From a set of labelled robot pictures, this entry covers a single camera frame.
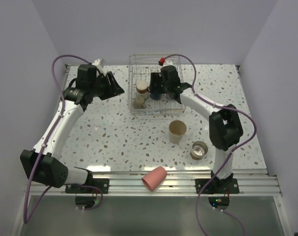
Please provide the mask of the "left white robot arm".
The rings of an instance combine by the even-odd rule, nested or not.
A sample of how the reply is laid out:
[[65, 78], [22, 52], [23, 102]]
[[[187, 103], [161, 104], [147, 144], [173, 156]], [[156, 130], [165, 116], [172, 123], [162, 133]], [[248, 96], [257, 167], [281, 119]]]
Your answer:
[[61, 152], [77, 120], [95, 97], [107, 100], [123, 93], [113, 73], [105, 72], [99, 59], [81, 64], [77, 77], [63, 90], [57, 112], [40, 141], [20, 155], [28, 180], [55, 188], [76, 185], [81, 192], [90, 192], [95, 185], [91, 171], [62, 164]]

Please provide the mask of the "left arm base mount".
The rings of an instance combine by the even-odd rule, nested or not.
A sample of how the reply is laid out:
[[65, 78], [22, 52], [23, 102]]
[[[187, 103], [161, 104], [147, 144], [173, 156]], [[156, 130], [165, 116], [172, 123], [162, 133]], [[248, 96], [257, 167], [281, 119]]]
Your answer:
[[108, 178], [93, 178], [87, 183], [71, 184], [65, 188], [67, 194], [107, 194], [110, 186], [110, 180]]

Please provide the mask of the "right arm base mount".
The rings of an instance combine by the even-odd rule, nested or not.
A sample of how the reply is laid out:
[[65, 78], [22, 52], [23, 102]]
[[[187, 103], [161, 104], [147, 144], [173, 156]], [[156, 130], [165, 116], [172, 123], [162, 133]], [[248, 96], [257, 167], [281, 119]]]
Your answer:
[[236, 178], [232, 179], [218, 179], [215, 178], [209, 184], [207, 182], [210, 178], [197, 178], [195, 179], [196, 193], [199, 194], [239, 194], [239, 186]]

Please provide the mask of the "coral pink cup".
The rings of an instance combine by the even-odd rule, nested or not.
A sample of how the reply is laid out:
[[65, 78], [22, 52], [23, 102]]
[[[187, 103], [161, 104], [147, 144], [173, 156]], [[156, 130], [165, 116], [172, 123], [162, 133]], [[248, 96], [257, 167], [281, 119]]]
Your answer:
[[147, 173], [142, 178], [142, 182], [149, 191], [153, 192], [164, 181], [166, 176], [167, 171], [163, 167], [157, 167]]

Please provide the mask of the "small olive mug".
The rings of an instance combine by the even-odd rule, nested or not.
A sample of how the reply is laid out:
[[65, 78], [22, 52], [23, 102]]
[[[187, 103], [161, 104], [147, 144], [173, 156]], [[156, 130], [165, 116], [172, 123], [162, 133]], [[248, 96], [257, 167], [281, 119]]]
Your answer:
[[134, 109], [145, 109], [146, 108], [145, 99], [141, 96], [137, 96], [136, 98], [134, 98], [132, 104], [133, 104]]

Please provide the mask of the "black mug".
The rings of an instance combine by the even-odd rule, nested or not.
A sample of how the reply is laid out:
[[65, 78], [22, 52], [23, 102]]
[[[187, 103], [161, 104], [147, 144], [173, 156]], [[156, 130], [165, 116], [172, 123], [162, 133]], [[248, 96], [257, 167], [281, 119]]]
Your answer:
[[149, 96], [153, 100], [160, 100], [162, 97], [162, 94], [161, 93], [150, 93]]

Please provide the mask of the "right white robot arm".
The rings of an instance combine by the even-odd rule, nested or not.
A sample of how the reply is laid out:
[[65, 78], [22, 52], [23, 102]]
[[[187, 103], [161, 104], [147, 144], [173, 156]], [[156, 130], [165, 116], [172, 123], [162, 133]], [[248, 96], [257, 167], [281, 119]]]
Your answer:
[[216, 105], [198, 97], [193, 86], [180, 80], [177, 69], [167, 65], [160, 72], [150, 74], [149, 92], [154, 94], [168, 94], [179, 104], [183, 104], [202, 115], [209, 122], [209, 139], [215, 147], [215, 162], [211, 171], [211, 178], [201, 187], [200, 193], [224, 193], [232, 184], [233, 148], [239, 143], [243, 135], [243, 128], [232, 104], [227, 107]]

